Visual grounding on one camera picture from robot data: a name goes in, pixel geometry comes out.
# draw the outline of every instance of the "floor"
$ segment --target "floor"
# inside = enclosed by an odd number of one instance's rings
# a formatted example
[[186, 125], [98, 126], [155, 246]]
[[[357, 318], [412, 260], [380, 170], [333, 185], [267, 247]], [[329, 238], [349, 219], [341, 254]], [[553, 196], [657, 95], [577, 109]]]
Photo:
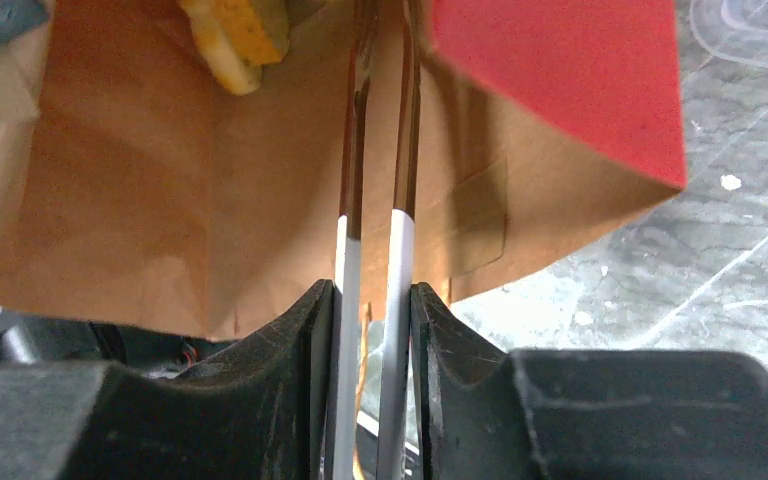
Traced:
[[[689, 7], [676, 2], [687, 191], [543, 271], [453, 306], [500, 348], [735, 350], [768, 367], [768, 70], [712, 57], [691, 34]], [[764, 7], [752, 1], [753, 11]], [[371, 417], [382, 337], [376, 322], [363, 397]]]

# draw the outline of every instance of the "metal tongs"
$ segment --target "metal tongs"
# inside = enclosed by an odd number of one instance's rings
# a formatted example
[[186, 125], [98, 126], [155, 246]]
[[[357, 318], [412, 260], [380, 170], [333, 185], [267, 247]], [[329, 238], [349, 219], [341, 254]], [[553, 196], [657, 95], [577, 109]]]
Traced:
[[[378, 19], [377, 0], [355, 0], [343, 141], [331, 383], [325, 429], [325, 478], [352, 478], [355, 446], [355, 386], [360, 345], [361, 205], [366, 103]], [[379, 411], [378, 480], [401, 480], [410, 343], [409, 292], [413, 275], [414, 214], [419, 145], [419, 8], [403, 0], [404, 63], [399, 111], [396, 182], [390, 224], [387, 297]]]

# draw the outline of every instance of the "red card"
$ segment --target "red card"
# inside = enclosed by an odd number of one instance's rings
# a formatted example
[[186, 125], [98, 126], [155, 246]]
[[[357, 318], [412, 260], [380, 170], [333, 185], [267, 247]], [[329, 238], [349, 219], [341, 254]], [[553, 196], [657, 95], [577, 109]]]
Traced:
[[687, 182], [675, 5], [666, 0], [434, 0], [437, 52], [593, 149]]

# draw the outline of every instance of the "paper bag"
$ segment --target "paper bag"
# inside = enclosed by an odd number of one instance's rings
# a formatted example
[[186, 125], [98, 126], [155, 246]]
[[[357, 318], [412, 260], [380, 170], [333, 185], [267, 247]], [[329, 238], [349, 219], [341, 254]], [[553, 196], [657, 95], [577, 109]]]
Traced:
[[[614, 25], [577, 21], [637, 43], [601, 45], [556, 32], [528, 59], [541, 81], [518, 101], [486, 93], [426, 55], [415, 281], [450, 282], [454, 300], [497, 287], [682, 188], [675, 40], [632, 38], [653, 24], [672, 28], [672, 11], [664, 17], [657, 9], [652, 19], [630, 8], [629, 18], [622, 5], [633, 1], [611, 7]], [[591, 2], [561, 3], [574, 10]], [[362, 232], [362, 301], [376, 318], [383, 316], [402, 52], [400, 4], [380, 4]], [[265, 70], [261, 90], [232, 97], [210, 77], [174, 2], [62, 0], [27, 174], [20, 175], [25, 159], [0, 156], [0, 193], [26, 180], [12, 215], [0, 198], [0, 213], [11, 217], [0, 222], [0, 304], [241, 338], [316, 279], [332, 278], [350, 18], [349, 1], [328, 3], [293, 29], [290, 54]], [[553, 40], [561, 42], [557, 51]], [[577, 69], [581, 56], [563, 54], [576, 48], [668, 66], [620, 78], [626, 71], [612, 70], [616, 62]], [[518, 71], [528, 78], [530, 68]], [[571, 89], [579, 82], [586, 85]], [[629, 102], [600, 91], [623, 89], [658, 99], [632, 105], [651, 124], [616, 121], [635, 117]], [[587, 115], [577, 119], [579, 111]], [[9, 138], [18, 138], [19, 123], [10, 123]], [[641, 128], [659, 134], [641, 137]], [[600, 135], [589, 136], [594, 130]]]

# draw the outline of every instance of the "yellow food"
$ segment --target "yellow food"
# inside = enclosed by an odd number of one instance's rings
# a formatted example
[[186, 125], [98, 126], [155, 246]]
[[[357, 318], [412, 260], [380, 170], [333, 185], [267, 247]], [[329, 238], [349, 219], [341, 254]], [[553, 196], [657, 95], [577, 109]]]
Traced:
[[251, 65], [278, 63], [290, 48], [286, 0], [212, 0], [234, 51]]
[[246, 62], [235, 52], [211, 12], [210, 0], [181, 0], [180, 5], [190, 17], [196, 47], [219, 84], [235, 95], [260, 88], [261, 67]]

